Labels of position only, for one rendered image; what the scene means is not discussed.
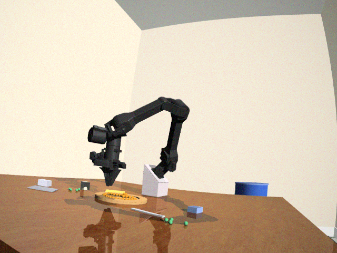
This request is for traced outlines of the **light blue flat block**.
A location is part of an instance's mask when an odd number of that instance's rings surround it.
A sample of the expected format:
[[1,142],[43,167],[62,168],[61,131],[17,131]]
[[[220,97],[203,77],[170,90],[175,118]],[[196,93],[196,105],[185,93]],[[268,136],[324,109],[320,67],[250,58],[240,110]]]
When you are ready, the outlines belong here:
[[187,211],[191,212],[191,213],[200,213],[200,212],[203,212],[203,207],[200,207],[200,206],[189,206],[187,208]]

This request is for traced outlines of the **white rectangular sheet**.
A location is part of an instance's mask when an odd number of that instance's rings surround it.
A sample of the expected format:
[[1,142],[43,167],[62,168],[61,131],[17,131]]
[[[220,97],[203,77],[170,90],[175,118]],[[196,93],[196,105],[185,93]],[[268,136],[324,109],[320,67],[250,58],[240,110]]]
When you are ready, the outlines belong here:
[[31,186],[31,187],[28,187],[29,189],[35,189],[35,190],[42,190],[42,191],[48,191],[48,192],[54,192],[58,189],[54,189],[54,188],[48,188],[48,187],[42,187],[42,186]]

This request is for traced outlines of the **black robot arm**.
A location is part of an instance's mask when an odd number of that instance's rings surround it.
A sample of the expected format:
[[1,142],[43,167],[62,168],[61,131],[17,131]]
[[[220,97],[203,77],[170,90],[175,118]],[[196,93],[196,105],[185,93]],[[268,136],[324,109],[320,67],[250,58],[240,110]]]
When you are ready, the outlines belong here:
[[[137,123],[163,110],[171,113],[170,132],[167,146],[161,149],[161,162],[151,169],[159,179],[162,179],[168,171],[174,172],[176,170],[178,162],[177,145],[181,128],[190,113],[190,108],[181,99],[160,96],[157,100],[132,112],[123,112],[115,115],[113,119],[104,124],[105,127],[93,125],[88,132],[88,142],[106,143],[106,145],[121,147],[122,137],[126,137],[126,134],[133,130]],[[114,131],[111,126],[113,126]]]

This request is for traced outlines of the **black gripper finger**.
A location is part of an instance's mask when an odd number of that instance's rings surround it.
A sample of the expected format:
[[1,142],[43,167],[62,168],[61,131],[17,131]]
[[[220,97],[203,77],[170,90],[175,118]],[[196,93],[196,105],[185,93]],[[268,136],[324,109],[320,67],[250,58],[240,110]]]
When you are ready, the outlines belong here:
[[107,169],[107,168],[102,168],[102,167],[99,167],[99,168],[104,173],[104,179],[105,179],[105,182],[106,182],[106,186],[109,186],[110,183],[111,183],[111,180],[113,178],[113,174],[115,173],[116,169]]
[[119,173],[120,173],[121,170],[122,169],[116,169],[115,170],[115,173],[113,174],[113,178],[111,180],[110,186],[112,186],[112,184],[114,183],[115,179],[117,178],[117,176],[119,175]]

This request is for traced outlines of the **tan round board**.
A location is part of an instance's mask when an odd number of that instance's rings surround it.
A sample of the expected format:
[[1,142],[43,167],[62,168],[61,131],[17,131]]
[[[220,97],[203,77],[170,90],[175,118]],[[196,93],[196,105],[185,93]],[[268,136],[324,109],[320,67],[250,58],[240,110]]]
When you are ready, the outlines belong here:
[[133,194],[127,194],[127,195],[129,195],[131,197],[134,197],[134,198],[137,198],[137,200],[116,199],[115,197],[122,198],[121,196],[116,196],[116,192],[112,192],[112,193],[115,193],[115,195],[107,194],[107,195],[109,195],[111,197],[114,197],[114,198],[105,197],[105,196],[103,196],[103,193],[108,193],[108,192],[95,193],[95,198],[98,199],[98,200],[107,201],[107,202],[110,202],[110,203],[120,203],[122,205],[141,205],[141,204],[147,203],[147,198],[137,196],[137,195],[133,195]]

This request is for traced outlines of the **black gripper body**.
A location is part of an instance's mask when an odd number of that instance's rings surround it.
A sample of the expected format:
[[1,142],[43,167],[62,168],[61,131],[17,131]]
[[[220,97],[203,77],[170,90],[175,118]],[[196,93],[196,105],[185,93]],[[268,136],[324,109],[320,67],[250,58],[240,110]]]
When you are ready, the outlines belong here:
[[94,160],[94,166],[100,166],[107,169],[126,169],[126,163],[119,160],[119,155],[122,153],[120,147],[106,145],[105,159],[96,158]]

